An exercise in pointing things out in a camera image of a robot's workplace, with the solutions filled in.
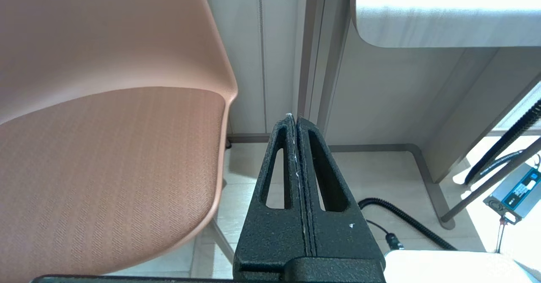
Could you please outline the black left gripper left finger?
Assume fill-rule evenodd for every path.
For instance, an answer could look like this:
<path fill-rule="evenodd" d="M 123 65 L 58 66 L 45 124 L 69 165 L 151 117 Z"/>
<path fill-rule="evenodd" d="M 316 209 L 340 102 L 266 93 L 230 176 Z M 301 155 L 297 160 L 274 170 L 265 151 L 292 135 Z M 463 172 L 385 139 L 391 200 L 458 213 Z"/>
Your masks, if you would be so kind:
<path fill-rule="evenodd" d="M 283 152 L 284 208 L 267 206 L 276 155 Z M 234 279 L 284 279 L 286 264 L 306 256 L 299 152 L 292 114 L 269 137 L 233 261 Z"/>

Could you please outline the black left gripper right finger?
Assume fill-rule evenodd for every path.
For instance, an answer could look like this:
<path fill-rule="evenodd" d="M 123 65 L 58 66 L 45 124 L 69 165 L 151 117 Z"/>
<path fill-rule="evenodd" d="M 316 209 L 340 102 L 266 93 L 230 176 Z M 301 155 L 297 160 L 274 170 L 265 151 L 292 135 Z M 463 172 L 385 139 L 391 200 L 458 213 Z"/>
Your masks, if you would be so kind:
<path fill-rule="evenodd" d="M 309 255 L 382 258 L 325 139 L 315 124 L 302 117 L 297 120 L 297 144 Z"/>

